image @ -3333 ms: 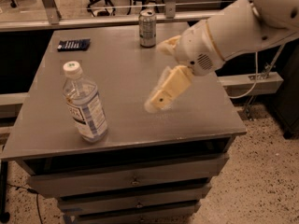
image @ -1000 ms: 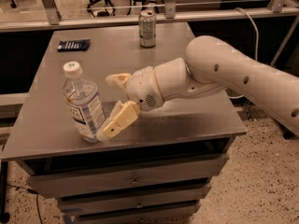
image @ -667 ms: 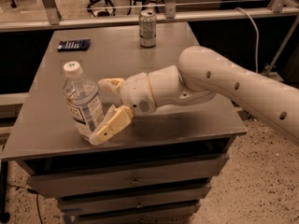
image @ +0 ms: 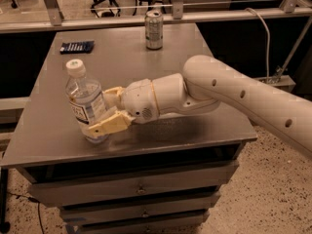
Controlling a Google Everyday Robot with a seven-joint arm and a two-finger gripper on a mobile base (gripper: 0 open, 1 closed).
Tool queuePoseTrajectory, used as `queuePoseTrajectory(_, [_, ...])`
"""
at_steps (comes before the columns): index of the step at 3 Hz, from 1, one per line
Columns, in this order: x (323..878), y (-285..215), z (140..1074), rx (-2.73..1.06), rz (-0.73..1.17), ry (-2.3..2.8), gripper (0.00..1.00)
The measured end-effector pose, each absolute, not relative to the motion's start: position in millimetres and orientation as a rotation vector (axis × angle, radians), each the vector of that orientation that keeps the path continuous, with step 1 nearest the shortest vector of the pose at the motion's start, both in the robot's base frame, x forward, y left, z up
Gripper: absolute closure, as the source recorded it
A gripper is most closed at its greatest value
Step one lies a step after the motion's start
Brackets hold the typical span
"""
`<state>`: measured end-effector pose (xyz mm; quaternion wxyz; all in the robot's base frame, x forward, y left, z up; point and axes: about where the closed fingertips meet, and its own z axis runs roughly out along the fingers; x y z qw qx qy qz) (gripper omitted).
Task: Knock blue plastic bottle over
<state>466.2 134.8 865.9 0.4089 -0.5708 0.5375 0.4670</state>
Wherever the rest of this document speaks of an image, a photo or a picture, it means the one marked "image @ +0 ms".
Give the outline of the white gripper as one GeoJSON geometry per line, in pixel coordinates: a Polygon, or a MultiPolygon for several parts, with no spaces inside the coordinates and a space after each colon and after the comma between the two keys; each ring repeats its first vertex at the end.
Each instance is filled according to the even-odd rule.
{"type": "Polygon", "coordinates": [[[118,109],[112,116],[99,121],[88,128],[91,137],[115,134],[128,129],[135,120],[138,124],[155,121],[159,118],[159,110],[150,80],[144,79],[123,87],[114,87],[102,92],[108,108],[118,109]]]}

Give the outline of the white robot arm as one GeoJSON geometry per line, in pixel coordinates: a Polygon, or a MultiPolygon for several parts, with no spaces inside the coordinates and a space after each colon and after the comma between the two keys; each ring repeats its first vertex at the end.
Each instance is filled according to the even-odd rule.
{"type": "Polygon", "coordinates": [[[309,157],[312,102],[250,78],[204,55],[189,58],[180,73],[136,81],[102,93],[108,111],[87,129],[91,137],[122,132],[160,116],[202,114],[224,102],[309,157]]]}

